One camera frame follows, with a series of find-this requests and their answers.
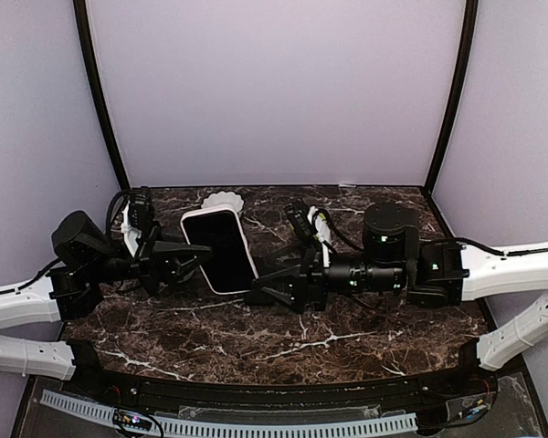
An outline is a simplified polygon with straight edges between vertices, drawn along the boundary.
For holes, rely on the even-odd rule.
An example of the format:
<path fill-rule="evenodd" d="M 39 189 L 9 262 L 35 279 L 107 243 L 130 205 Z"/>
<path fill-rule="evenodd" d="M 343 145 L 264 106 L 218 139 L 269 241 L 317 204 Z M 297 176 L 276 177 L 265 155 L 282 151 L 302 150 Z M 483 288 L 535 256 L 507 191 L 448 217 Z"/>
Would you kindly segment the black smartphone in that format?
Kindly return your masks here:
<path fill-rule="evenodd" d="M 255 257 L 254 263 L 258 276 L 266 276 L 276 271 L 275 262 L 268 257 Z"/>

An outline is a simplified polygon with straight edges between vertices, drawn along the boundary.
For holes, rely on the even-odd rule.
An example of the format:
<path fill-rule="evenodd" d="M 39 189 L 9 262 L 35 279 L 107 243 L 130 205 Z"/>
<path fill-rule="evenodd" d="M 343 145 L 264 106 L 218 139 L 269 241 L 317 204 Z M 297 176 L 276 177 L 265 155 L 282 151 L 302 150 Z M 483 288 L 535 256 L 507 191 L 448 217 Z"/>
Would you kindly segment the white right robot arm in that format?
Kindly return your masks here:
<path fill-rule="evenodd" d="M 403 294 L 423 308 L 458 306 L 489 296 L 539 290 L 541 295 L 510 322 L 468 341 L 448 388 L 466 396 L 483 380 L 548 337 L 548 242 L 488 247 L 467 238 L 422 241 L 419 216 L 396 203 L 376 203 L 364 212 L 362 242 L 340 239 L 354 255 L 336 252 L 337 230 L 324 209 L 296 201 L 285 213 L 299 241 L 266 260 L 267 274 L 254 279 L 249 305 L 279 303 L 295 313 L 326 307 L 329 294 Z"/>

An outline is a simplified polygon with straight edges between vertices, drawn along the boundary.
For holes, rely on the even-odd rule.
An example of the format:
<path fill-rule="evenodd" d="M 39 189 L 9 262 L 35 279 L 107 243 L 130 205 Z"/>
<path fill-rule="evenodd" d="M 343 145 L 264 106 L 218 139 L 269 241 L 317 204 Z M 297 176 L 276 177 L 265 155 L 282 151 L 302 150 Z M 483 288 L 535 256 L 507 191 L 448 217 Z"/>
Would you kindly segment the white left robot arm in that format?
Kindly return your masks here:
<path fill-rule="evenodd" d="M 38 322 L 85 318 L 103 301 L 101 285 L 136 280 L 149 294 L 209 260 L 208 246 L 163 238 L 154 225 L 131 253 L 111 245 L 83 211 L 69 214 L 51 236 L 56 259 L 32 279 L 0 289 L 0 330 Z M 91 398 L 111 389 L 97 352 L 84 340 L 41 342 L 0 335 L 0 371 L 72 381 Z"/>

